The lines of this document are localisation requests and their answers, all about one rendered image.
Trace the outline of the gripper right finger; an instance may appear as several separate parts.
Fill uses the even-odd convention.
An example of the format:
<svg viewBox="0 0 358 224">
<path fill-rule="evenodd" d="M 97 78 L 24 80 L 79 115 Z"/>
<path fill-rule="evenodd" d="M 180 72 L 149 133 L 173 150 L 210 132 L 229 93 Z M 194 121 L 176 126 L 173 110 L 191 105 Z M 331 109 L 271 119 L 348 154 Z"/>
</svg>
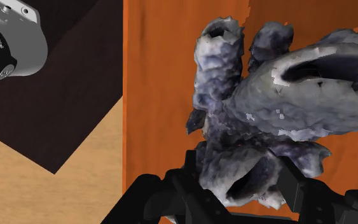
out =
<svg viewBox="0 0 358 224">
<path fill-rule="evenodd" d="M 358 189 L 336 193 L 325 182 L 307 178 L 289 157 L 280 157 L 277 187 L 300 224 L 358 224 Z"/>
</svg>

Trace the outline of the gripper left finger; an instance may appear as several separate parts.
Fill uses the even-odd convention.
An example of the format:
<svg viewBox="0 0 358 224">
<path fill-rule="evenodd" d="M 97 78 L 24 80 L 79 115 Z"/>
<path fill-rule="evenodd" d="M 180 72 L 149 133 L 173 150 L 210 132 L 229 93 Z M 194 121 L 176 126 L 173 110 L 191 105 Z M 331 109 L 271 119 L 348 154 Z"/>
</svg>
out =
<svg viewBox="0 0 358 224">
<path fill-rule="evenodd" d="M 232 215 L 210 190 L 194 178 L 196 151 L 188 150 L 184 167 L 161 179 L 141 174 L 100 224 L 158 224 L 173 216 L 177 224 L 230 224 Z"/>
</svg>

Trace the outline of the grey lumpy figure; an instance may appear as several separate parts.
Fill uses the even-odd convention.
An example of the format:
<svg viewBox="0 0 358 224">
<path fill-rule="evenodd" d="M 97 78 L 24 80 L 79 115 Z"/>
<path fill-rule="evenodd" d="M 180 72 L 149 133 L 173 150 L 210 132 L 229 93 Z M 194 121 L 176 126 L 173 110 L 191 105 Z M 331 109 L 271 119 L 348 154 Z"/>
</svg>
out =
<svg viewBox="0 0 358 224">
<path fill-rule="evenodd" d="M 231 18 L 207 24 L 196 41 L 193 110 L 187 133 L 201 130 L 196 179 L 226 207 L 286 203 L 277 187 L 280 158 L 308 178 L 330 151 L 319 138 L 358 131 L 358 32 L 338 29 L 291 50 L 291 25 L 267 22 L 249 48 Z"/>
</svg>

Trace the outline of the dark robot stand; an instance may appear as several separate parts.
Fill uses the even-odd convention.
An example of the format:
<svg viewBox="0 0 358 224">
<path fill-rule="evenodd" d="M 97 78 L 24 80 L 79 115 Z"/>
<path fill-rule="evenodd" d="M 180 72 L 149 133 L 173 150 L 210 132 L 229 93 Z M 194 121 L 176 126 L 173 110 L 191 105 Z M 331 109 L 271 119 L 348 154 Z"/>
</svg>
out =
<svg viewBox="0 0 358 224">
<path fill-rule="evenodd" d="M 23 0 L 38 10 L 48 59 L 0 81 L 0 142 L 56 173 L 123 91 L 123 0 Z"/>
</svg>

